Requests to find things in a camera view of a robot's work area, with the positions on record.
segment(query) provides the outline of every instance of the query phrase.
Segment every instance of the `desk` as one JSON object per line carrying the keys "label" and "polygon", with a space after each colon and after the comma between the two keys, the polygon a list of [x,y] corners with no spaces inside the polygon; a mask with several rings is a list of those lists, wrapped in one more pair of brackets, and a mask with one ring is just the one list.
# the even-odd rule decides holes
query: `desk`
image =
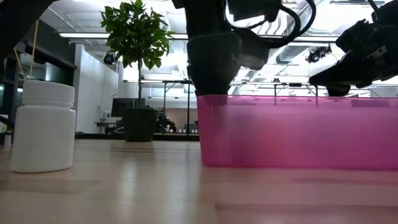
{"label": "desk", "polygon": [[71,169],[12,174],[1,224],[396,224],[398,172],[203,167],[199,142],[77,140]]}
{"label": "desk", "polygon": [[94,122],[98,127],[98,134],[105,134],[105,128],[108,128],[109,125],[116,125],[116,123],[109,123],[109,122]]}

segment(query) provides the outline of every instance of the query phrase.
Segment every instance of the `translucent pink container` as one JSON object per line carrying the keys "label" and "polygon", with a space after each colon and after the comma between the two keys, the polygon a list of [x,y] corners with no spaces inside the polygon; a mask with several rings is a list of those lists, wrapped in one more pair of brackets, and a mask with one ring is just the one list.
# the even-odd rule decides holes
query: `translucent pink container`
{"label": "translucent pink container", "polygon": [[204,165],[398,169],[397,98],[208,95]]}

